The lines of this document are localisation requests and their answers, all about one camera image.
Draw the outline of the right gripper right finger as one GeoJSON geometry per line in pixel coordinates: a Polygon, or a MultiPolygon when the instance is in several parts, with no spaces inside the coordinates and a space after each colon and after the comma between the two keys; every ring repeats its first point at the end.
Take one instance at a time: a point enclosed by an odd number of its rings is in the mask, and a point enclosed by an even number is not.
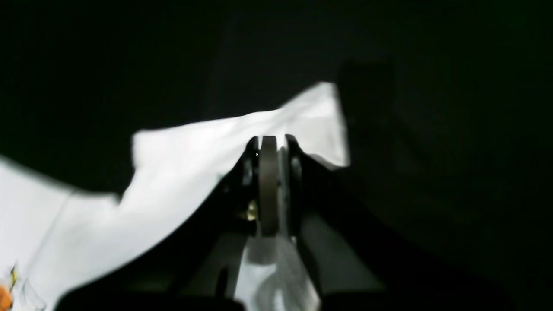
{"type": "Polygon", "coordinates": [[[291,134],[292,232],[321,311],[513,311],[491,282],[445,263],[383,224],[291,134]]]}

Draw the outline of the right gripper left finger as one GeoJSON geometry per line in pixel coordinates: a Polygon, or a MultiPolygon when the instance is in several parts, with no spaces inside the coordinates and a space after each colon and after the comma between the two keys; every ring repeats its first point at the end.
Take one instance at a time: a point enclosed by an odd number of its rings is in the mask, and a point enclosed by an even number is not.
{"type": "Polygon", "coordinates": [[[242,252],[275,234],[278,145],[252,138],[199,209],[130,264],[64,295],[58,311],[245,311],[235,299],[242,252]]]}

